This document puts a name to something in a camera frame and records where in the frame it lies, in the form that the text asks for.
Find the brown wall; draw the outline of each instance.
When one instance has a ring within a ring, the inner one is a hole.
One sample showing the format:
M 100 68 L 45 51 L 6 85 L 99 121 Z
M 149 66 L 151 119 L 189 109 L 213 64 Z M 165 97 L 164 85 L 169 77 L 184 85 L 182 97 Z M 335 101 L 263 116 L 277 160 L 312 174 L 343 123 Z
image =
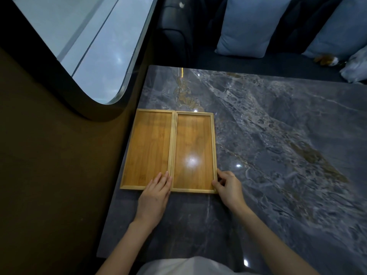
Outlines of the brown wall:
M 145 71 L 140 71 L 144 79 Z M 76 115 L 0 49 L 0 270 L 66 274 L 88 262 L 140 87 L 117 119 Z

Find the sofa backrest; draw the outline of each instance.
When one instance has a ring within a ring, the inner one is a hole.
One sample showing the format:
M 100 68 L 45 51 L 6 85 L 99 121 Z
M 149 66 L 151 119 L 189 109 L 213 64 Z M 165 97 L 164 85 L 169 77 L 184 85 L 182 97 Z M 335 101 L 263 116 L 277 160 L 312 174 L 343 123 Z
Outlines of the sofa backrest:
M 302 53 L 342 0 L 292 0 L 280 19 L 268 52 Z M 217 45 L 227 0 L 200 0 L 196 14 L 196 43 Z

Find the bamboo tray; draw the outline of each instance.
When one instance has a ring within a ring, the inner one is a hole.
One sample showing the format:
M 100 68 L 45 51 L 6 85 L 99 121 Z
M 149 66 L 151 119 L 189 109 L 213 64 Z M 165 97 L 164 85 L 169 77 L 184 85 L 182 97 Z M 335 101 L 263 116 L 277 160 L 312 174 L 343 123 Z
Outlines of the bamboo tray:
M 213 113 L 136 110 L 120 188 L 142 190 L 166 171 L 174 178 L 172 191 L 215 193 Z

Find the brown plush toy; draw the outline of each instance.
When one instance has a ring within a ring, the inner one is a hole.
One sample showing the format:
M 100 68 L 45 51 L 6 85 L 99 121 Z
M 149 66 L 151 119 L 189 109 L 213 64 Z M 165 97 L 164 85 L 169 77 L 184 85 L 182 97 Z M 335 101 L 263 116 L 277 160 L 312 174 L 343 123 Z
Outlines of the brown plush toy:
M 336 66 L 339 64 L 339 59 L 332 54 L 326 54 L 313 59 L 315 63 L 320 63 L 321 66 Z

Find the person's left hand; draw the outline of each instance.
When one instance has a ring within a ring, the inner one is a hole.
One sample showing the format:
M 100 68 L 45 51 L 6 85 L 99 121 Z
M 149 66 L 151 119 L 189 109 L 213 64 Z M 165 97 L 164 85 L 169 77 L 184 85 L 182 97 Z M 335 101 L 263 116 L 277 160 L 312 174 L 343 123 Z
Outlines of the person's left hand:
M 159 173 L 154 180 L 148 183 L 138 200 L 138 210 L 134 221 L 141 222 L 150 230 L 158 225 L 171 193 L 171 183 L 172 177 L 168 175 L 168 171 L 164 175 Z

